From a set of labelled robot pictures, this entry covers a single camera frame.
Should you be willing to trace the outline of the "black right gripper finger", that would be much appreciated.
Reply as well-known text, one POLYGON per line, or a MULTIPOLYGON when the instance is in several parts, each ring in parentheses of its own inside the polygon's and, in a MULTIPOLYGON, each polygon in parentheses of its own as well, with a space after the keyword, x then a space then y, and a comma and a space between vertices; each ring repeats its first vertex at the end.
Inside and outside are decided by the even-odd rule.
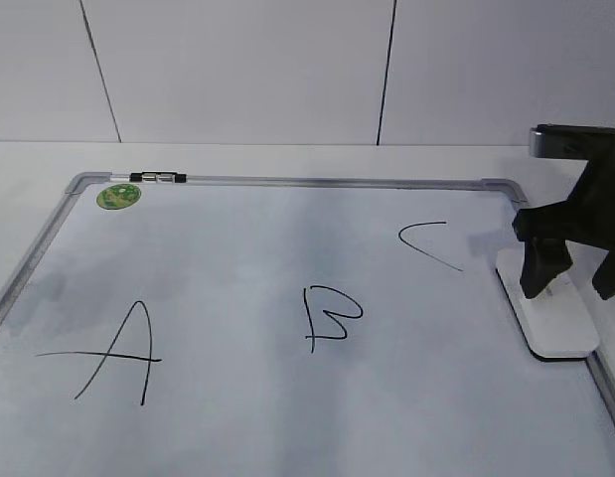
POLYGON ((570 268, 571 256, 564 239, 528 239, 520 277, 524 295, 527 299, 536 298, 552 280, 570 268))
POLYGON ((610 250, 597 268, 592 285, 603 300, 615 296, 615 250, 610 250))

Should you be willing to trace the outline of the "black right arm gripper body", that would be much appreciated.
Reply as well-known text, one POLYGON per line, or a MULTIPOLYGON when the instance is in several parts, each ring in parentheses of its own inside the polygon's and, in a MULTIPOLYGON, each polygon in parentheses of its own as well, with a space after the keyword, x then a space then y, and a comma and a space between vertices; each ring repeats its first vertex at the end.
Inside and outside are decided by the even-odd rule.
POLYGON ((615 141, 585 161, 565 200, 517 212, 513 229, 518 240, 564 239, 615 250, 615 141))

